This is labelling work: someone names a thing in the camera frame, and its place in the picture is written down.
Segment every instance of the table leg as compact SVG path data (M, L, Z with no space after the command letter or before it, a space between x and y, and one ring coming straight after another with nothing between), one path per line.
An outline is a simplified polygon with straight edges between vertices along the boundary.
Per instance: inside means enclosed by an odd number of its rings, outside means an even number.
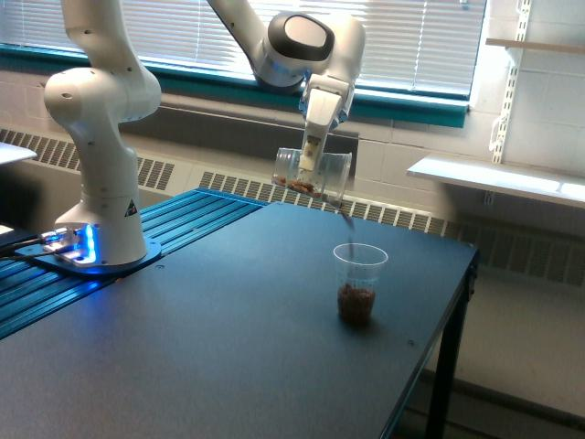
M439 361L437 362L437 371L432 388L431 408L425 434L426 439L442 439L443 437L455 377L455 367L459 355L459 345L463 333L463 323L465 322L465 312L472 293L473 280L474 270L470 269L461 297L442 331L441 350L439 351Z

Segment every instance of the teal window sill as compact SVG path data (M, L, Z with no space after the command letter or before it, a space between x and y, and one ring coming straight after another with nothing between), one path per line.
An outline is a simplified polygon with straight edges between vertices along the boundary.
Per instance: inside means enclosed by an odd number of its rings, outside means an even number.
M165 92L193 94L249 105L296 108L299 94L280 95L261 89L253 79L221 71L143 61ZM0 69L53 74L89 67L83 53L0 44ZM393 119L462 128L468 102L400 92L357 89L351 118Z

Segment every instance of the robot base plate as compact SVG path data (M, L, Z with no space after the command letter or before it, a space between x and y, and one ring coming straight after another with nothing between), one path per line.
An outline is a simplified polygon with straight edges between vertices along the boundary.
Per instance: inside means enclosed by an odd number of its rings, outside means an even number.
M145 240L146 255L136 262L125 263L122 265L103 265L93 267L78 267L70 262L67 262L58 256L47 255L31 258L32 263L48 267L49 269L76 274L81 277L103 278L103 277L122 277L130 273L136 272L150 263L160 259L161 244L154 240ZM29 245L16 251L19 256L27 256L29 254L42 253L43 247L40 244Z

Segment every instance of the window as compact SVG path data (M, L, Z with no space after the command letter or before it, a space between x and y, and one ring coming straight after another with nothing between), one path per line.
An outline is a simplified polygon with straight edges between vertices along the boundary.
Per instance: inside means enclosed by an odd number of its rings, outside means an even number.
M358 87L445 97L469 96L486 0L250 0L268 23L285 10L343 11L361 19L367 47ZM122 0L133 45L144 60L251 78L239 46L204 0ZM4 0L0 40L76 50L59 0Z

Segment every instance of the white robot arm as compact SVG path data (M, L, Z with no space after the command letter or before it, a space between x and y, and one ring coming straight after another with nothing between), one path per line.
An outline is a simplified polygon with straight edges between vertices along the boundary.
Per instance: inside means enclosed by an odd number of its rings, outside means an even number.
M278 14L266 27L245 0L208 3L246 53L261 85L293 91L306 80L299 105L305 128L298 176L311 182L327 134L349 114L366 43L364 27L351 16L319 21L297 13Z
M61 0L69 38L88 55L91 68L53 75L45 89L51 116L71 135L81 162L81 201L57 228L74 230L74 244L60 256L82 267L122 265L146 255L137 210L136 154L118 124L144 118L161 99L158 81L135 56L120 0Z

